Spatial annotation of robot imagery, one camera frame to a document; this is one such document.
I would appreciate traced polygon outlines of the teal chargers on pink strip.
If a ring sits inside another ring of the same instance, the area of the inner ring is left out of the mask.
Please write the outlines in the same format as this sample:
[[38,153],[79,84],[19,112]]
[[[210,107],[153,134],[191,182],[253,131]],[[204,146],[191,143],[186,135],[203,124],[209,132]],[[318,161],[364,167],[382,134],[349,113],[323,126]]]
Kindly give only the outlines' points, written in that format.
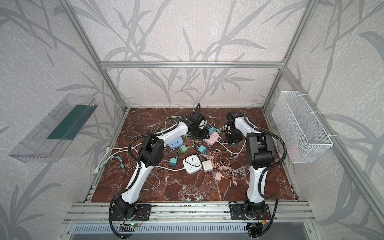
[[215,132],[215,127],[209,127],[209,134],[212,135]]

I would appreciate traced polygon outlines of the light green charger plug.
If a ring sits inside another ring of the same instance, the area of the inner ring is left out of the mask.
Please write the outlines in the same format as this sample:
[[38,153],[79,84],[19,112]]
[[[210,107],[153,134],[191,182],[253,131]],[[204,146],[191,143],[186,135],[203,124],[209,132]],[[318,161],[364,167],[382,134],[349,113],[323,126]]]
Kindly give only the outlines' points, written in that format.
[[189,147],[187,147],[186,145],[182,145],[179,147],[179,151],[181,154],[186,153],[188,150],[189,150]]

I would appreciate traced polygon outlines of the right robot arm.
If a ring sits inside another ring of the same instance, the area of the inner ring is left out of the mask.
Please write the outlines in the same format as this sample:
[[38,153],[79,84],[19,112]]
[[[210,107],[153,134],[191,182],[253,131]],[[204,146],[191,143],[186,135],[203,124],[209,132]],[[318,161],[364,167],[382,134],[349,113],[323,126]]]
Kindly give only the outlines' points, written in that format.
[[[264,189],[268,171],[280,165],[286,158],[286,144],[277,135],[255,126],[245,113],[228,113],[225,127],[226,137],[229,141],[233,138],[246,138],[246,160],[250,166],[250,184],[244,203],[247,214],[262,211],[266,205],[265,200],[274,199],[277,203],[279,197],[277,195],[266,196]],[[275,161],[273,139],[278,140],[284,149],[282,158],[276,164],[273,164]]]

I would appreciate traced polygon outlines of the white power strip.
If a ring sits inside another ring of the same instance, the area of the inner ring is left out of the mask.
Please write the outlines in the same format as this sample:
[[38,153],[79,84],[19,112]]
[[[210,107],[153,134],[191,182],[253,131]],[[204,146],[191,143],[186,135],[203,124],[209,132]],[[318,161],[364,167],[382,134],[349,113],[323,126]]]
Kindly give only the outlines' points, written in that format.
[[202,169],[202,163],[197,155],[186,157],[183,160],[183,165],[189,175],[192,175]]

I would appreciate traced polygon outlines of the teal charger plug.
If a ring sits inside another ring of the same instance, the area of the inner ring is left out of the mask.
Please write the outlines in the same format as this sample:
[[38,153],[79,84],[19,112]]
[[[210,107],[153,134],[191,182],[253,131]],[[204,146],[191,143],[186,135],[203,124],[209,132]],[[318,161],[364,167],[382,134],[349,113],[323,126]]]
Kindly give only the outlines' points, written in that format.
[[207,152],[207,148],[203,145],[201,145],[199,148],[198,148],[198,151],[202,154],[205,154]]
[[170,160],[169,160],[169,166],[170,167],[175,167],[177,165],[177,163],[178,163],[177,158],[170,158]]

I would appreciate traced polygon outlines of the pink charger plug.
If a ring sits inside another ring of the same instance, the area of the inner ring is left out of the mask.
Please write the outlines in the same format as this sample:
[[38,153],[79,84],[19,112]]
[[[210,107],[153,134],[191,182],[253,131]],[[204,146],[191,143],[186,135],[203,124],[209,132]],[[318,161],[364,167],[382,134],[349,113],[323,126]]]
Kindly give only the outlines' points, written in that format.
[[220,181],[222,179],[223,175],[220,172],[215,172],[214,173],[214,179],[215,181]]

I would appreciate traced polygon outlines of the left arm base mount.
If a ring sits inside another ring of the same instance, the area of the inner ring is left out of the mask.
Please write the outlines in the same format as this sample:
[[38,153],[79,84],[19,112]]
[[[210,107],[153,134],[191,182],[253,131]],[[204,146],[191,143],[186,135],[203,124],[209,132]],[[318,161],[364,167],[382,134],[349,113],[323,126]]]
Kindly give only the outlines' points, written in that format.
[[123,221],[123,220],[134,220],[134,221],[148,221],[151,215],[152,205],[150,204],[139,204],[128,207],[117,207],[112,206],[110,220],[111,221]]

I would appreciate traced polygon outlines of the blue power strip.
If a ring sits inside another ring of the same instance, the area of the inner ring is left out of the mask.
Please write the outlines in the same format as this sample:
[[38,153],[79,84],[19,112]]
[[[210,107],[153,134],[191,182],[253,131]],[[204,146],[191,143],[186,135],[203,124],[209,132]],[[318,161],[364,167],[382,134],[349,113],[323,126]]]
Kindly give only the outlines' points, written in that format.
[[180,136],[172,140],[171,142],[169,142],[168,146],[170,147],[170,149],[177,149],[181,147],[183,144],[184,144],[183,138],[182,136]]

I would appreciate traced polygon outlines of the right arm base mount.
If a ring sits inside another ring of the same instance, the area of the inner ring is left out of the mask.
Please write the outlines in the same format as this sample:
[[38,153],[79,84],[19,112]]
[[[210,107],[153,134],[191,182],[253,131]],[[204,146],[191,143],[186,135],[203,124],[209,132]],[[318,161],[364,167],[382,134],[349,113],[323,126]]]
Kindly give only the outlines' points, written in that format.
[[266,202],[261,203],[237,203],[230,202],[231,220],[257,220],[265,221],[271,219],[271,212]]

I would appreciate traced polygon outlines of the clear plastic wall shelf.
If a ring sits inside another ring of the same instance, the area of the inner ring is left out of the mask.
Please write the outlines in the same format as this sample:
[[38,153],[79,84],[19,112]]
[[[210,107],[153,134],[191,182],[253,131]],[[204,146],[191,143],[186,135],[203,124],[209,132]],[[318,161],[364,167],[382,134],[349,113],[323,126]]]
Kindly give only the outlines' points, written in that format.
[[96,98],[67,94],[9,153],[23,163],[56,163],[98,105]]

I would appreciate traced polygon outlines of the white charger plug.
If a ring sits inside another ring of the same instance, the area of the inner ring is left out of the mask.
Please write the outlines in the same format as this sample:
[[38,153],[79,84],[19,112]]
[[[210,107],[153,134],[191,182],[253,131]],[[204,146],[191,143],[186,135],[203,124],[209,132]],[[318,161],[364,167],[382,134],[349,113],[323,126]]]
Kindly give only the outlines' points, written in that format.
[[208,172],[211,172],[214,170],[214,167],[212,165],[212,162],[207,160],[207,161],[203,161],[202,162],[202,166],[203,166],[203,169],[204,169],[204,172],[205,173],[208,173]]

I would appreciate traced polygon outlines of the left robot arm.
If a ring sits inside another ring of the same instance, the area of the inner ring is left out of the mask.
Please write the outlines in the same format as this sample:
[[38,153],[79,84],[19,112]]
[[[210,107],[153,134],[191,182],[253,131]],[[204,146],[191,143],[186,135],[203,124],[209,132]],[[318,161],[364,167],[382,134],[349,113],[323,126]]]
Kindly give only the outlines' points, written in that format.
[[191,114],[181,117],[177,124],[161,132],[140,135],[132,140],[128,154],[136,162],[136,169],[126,188],[113,196],[109,217],[114,214],[121,218],[131,218],[136,212],[139,194],[147,177],[163,159],[164,147],[183,135],[190,135],[194,139],[208,139],[209,130],[205,128],[207,119],[201,113],[198,105]]

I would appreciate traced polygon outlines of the pink power strip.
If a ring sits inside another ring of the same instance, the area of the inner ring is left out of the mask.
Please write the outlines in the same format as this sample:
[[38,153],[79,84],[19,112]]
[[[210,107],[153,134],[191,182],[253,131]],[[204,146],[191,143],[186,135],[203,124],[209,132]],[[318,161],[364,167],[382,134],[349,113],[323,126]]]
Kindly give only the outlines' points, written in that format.
[[205,139],[205,142],[210,146],[214,145],[220,138],[220,135],[217,132],[213,132],[208,139]]

